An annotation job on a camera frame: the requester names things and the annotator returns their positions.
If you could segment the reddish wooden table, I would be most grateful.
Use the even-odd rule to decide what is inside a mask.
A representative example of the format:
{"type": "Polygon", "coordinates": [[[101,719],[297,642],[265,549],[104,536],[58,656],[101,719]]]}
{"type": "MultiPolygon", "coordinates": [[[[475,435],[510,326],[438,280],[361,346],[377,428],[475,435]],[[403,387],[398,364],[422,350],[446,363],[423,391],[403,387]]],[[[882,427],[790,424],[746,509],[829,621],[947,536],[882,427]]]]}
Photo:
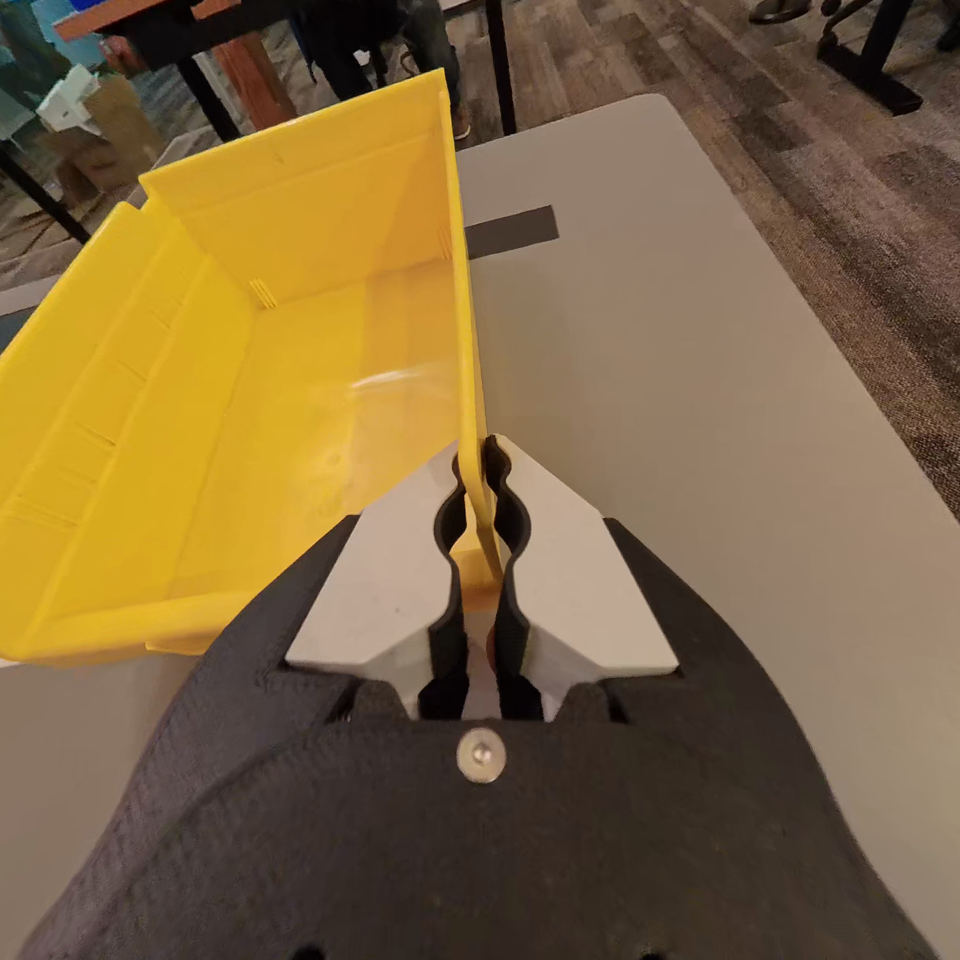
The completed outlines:
{"type": "Polygon", "coordinates": [[[91,35],[118,41],[120,59],[156,72],[212,53],[257,131],[297,118],[260,40],[300,2],[105,1],[54,22],[64,42],[91,35]]]}

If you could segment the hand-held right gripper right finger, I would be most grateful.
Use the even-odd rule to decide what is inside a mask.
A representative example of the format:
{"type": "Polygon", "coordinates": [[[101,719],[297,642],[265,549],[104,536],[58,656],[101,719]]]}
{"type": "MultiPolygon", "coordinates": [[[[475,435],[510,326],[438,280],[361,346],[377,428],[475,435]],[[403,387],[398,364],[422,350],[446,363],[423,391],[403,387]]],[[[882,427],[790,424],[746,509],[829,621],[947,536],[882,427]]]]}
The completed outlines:
{"type": "Polygon", "coordinates": [[[673,674],[601,512],[503,435],[486,438],[484,469],[507,552],[491,643],[501,717],[540,722],[578,685],[673,674]]]}

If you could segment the brown cardboard box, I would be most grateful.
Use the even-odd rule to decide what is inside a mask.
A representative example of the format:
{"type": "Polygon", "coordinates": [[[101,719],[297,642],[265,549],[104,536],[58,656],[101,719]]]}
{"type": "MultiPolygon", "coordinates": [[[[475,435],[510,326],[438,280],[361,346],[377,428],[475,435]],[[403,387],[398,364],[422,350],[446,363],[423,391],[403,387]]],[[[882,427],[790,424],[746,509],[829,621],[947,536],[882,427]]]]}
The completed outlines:
{"type": "Polygon", "coordinates": [[[131,83],[114,73],[96,77],[100,89],[86,106],[101,136],[80,128],[52,133],[41,123],[45,132],[40,143],[55,155],[54,176],[62,201],[71,210],[132,186],[153,168],[165,149],[164,139],[131,83]]]}

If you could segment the black metal pole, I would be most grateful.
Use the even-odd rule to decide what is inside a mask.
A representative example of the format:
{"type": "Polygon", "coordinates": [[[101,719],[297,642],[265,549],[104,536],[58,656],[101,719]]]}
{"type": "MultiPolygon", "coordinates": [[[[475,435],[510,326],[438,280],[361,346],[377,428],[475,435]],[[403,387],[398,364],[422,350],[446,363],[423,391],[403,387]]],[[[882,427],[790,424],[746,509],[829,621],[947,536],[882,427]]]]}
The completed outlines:
{"type": "Polygon", "coordinates": [[[518,124],[503,2],[485,1],[484,7],[501,130],[507,138],[517,133],[518,124]]]}

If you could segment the white foam block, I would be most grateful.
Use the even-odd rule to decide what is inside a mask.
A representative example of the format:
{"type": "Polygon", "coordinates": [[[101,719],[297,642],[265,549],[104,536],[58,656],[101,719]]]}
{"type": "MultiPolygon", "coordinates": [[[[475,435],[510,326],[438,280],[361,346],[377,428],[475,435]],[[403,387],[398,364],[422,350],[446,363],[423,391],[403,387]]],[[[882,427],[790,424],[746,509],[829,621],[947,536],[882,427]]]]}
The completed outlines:
{"type": "Polygon", "coordinates": [[[54,84],[35,112],[52,134],[81,129],[101,137],[102,131],[87,107],[87,101],[99,90],[99,79],[85,66],[75,64],[54,84]]]}

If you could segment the yellow plastic bin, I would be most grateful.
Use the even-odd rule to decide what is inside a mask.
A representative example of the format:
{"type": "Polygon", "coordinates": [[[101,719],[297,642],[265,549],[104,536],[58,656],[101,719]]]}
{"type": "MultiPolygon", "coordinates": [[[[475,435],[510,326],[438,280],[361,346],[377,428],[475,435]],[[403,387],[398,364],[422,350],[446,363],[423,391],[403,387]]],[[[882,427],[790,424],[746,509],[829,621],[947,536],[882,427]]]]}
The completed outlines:
{"type": "Polygon", "coordinates": [[[140,184],[2,351],[2,661],[201,654],[451,447],[496,571],[443,74],[140,184]]]}

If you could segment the short black tape strip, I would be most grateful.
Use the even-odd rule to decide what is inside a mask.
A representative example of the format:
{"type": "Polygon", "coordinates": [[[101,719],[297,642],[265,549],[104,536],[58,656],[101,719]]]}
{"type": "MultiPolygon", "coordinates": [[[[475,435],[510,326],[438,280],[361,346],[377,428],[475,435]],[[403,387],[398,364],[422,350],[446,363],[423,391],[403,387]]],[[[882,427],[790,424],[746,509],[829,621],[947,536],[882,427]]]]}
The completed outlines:
{"type": "Polygon", "coordinates": [[[476,222],[464,229],[467,257],[476,260],[510,253],[559,238],[552,205],[476,222]]]}

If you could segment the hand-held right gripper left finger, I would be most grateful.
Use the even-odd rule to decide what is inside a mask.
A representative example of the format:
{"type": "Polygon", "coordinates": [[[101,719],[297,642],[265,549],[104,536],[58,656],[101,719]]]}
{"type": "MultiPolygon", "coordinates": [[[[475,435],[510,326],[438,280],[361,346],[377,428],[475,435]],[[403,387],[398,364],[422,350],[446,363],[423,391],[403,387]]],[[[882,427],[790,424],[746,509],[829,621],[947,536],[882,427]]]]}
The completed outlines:
{"type": "Polygon", "coordinates": [[[452,442],[358,515],[286,662],[385,682],[415,718],[461,719],[469,643],[451,551],[466,530],[452,442]]]}

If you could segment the black table leg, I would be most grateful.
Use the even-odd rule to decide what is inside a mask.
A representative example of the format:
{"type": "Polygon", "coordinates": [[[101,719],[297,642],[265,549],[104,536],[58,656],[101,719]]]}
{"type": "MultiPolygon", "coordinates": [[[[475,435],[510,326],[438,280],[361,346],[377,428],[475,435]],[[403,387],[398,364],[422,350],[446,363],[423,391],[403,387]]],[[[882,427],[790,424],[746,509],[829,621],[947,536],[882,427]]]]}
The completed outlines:
{"type": "Polygon", "coordinates": [[[215,93],[197,61],[193,57],[186,57],[177,61],[175,66],[208,124],[222,143],[241,138],[241,130],[235,124],[224,102],[215,93]]]}
{"type": "Polygon", "coordinates": [[[87,229],[14,159],[4,145],[1,145],[1,173],[29,199],[34,201],[70,237],[80,244],[86,244],[90,241],[91,235],[87,229]]]}

